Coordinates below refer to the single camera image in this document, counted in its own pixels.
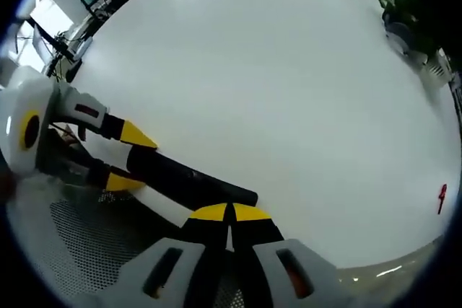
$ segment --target white table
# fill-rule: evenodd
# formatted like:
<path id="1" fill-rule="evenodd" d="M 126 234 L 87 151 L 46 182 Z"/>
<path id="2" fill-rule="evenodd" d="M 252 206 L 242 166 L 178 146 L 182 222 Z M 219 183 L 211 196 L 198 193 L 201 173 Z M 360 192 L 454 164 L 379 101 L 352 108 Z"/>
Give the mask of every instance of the white table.
<path id="1" fill-rule="evenodd" d="M 256 191 L 286 238 L 340 268 L 381 263 L 445 229 L 461 142 L 449 89 L 427 97 L 380 15 L 377 0 L 130 0 L 74 86 L 164 155 Z M 123 167 L 124 145 L 85 146 Z M 188 216 L 151 188 L 136 196 Z"/>

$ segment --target yellow circle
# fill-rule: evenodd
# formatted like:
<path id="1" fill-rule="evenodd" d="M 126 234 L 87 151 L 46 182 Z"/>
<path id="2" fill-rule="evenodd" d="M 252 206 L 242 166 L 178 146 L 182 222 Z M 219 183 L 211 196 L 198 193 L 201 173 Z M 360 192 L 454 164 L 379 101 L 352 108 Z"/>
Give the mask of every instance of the yellow circle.
<path id="1" fill-rule="evenodd" d="M 27 151 L 28 149 L 30 149 L 30 148 L 27 147 L 27 144 L 26 144 L 26 130 L 27 130 L 27 126 L 29 125 L 30 120 L 35 116 L 39 117 L 38 111 L 37 110 L 29 110 L 29 111 L 26 112 L 24 117 L 22 117 L 21 124 L 20 124 L 20 127 L 19 127 L 19 147 L 23 151 Z"/>

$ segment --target cable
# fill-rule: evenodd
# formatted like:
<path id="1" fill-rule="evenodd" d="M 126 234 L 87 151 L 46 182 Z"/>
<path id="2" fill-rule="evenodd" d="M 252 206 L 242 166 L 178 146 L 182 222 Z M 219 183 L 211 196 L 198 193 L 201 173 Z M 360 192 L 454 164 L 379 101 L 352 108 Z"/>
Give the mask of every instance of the cable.
<path id="1" fill-rule="evenodd" d="M 63 61 L 63 59 L 59 59 L 59 75 L 61 76 L 61 78 L 63 79 L 63 66 L 61 65 L 61 62 Z"/>
<path id="2" fill-rule="evenodd" d="M 43 44 L 44 44 L 45 47 L 46 47 L 46 50 L 50 53 L 50 56 L 53 57 L 53 56 L 54 56 L 54 55 L 53 55 L 53 52 L 51 52 L 50 48 L 48 47 L 47 41 L 45 41 L 44 38 L 42 38 L 42 41 L 43 41 Z"/>
<path id="3" fill-rule="evenodd" d="M 57 126 L 56 124 L 50 124 L 51 126 L 53 126 L 54 128 L 58 129 L 58 130 L 61 130 L 63 133 L 65 133 L 66 135 L 69 135 L 70 137 L 72 137 L 74 140 L 80 142 L 80 140 L 74 135 L 74 133 L 72 133 L 71 131 L 68 131 L 66 129 L 63 129 L 61 126 Z"/>
<path id="4" fill-rule="evenodd" d="M 80 38 L 77 38 L 77 39 L 72 39 L 72 40 L 64 39 L 64 40 L 66 40 L 68 43 L 73 43 L 73 42 L 76 42 L 76 41 L 82 41 L 82 40 L 84 40 L 84 35 L 82 35 Z"/>
<path id="5" fill-rule="evenodd" d="M 71 64 L 71 66 L 72 66 L 72 64 L 73 64 L 74 62 L 71 61 L 71 60 L 70 60 L 69 58 L 67 58 L 67 57 L 64 57 L 64 58 L 65 58 L 65 59 L 69 62 L 69 64 Z"/>
<path id="6" fill-rule="evenodd" d="M 48 66 L 48 73 L 49 73 L 49 76 L 55 76 L 57 79 L 59 79 L 59 76 L 56 73 L 57 66 L 58 66 L 58 56 L 55 56 L 51 60 L 50 65 Z"/>

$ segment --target robotic arm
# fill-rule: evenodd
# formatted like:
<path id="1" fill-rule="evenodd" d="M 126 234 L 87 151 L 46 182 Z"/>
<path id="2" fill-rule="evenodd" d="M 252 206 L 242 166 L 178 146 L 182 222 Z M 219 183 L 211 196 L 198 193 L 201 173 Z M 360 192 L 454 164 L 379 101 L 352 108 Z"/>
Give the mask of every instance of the robotic arm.
<path id="1" fill-rule="evenodd" d="M 55 122 L 132 145 L 128 171 L 70 147 L 50 128 Z M 194 211 L 178 239 L 156 242 L 121 268 L 114 286 L 81 296 L 78 307 L 212 307 L 229 230 L 246 307 L 353 303 L 339 287 L 332 264 L 299 241 L 285 240 L 271 217 L 254 207 L 256 193 L 164 157 L 134 124 L 66 82 L 19 67 L 0 92 L 0 147 L 20 176 L 39 170 L 110 191 L 148 184 Z"/>
<path id="2" fill-rule="evenodd" d="M 70 147 L 50 128 L 72 123 L 105 138 L 132 145 L 124 171 Z M 146 184 L 175 202 L 196 210 L 215 203 L 256 205 L 250 190 L 215 179 L 157 152 L 157 145 L 128 120 L 67 82 L 57 82 L 29 66 L 19 67 L 0 94 L 0 148 L 11 171 L 39 170 L 64 182 L 120 191 Z"/>

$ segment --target white wall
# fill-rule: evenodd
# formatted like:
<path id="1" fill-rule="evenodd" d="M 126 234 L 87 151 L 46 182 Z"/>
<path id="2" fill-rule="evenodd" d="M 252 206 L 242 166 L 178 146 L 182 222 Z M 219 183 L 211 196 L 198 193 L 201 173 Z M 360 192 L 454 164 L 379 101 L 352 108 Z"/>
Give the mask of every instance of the white wall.
<path id="1" fill-rule="evenodd" d="M 66 32 L 74 24 L 54 0 L 40 0 L 31 16 L 51 36 Z"/>
<path id="2" fill-rule="evenodd" d="M 80 0 L 54 0 L 66 16 L 76 25 L 81 24 L 89 15 L 84 4 Z"/>

